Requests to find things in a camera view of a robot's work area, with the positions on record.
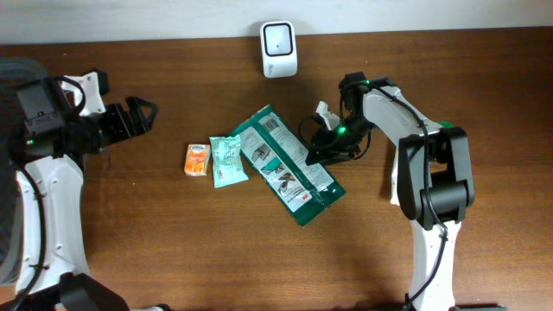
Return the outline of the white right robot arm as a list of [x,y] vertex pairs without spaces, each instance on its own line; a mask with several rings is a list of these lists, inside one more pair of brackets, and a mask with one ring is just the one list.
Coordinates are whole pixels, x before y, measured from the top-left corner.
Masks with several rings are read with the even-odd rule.
[[307,164],[358,160],[359,147],[381,130],[394,144],[391,203],[401,208],[413,237],[413,275],[404,310],[454,310],[454,248],[474,179],[466,132],[433,122],[384,77],[349,73],[339,84],[340,111],[324,103],[314,116],[320,129],[308,145]]

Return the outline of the green lid jar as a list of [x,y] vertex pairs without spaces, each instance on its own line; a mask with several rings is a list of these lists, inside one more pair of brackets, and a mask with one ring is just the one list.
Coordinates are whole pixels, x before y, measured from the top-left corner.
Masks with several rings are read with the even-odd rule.
[[439,124],[441,127],[443,127],[444,129],[451,129],[451,128],[454,128],[454,125],[451,124],[451,123],[448,122],[448,121],[442,120],[442,121],[439,121],[438,124]]

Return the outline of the orange tissue pack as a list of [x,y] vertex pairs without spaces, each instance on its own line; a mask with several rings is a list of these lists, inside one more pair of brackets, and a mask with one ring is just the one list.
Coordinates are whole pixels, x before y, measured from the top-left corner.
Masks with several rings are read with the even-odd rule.
[[210,156],[209,144],[189,144],[183,168],[184,174],[193,177],[206,176]]

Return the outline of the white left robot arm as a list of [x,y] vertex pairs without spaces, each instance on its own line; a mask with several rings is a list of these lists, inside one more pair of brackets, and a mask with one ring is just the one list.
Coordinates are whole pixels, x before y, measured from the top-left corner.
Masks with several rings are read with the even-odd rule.
[[124,298],[96,281],[81,224],[86,157],[152,129],[158,107],[131,96],[105,105],[105,72],[35,79],[16,96],[25,119],[8,154],[22,197],[22,262],[16,297],[3,310],[126,310]]

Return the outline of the green white package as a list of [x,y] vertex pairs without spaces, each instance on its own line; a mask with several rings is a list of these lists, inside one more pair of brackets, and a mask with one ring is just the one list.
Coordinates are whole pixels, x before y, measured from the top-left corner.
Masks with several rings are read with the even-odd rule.
[[320,164],[306,163],[308,149],[271,105],[266,105],[232,133],[241,154],[300,226],[307,225],[346,194]]

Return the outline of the mint green small packet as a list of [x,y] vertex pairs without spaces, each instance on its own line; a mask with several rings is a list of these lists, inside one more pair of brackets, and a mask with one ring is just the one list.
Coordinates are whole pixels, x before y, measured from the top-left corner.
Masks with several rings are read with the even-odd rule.
[[221,188],[247,181],[241,161],[241,140],[239,136],[212,136],[210,138],[213,157],[214,187]]

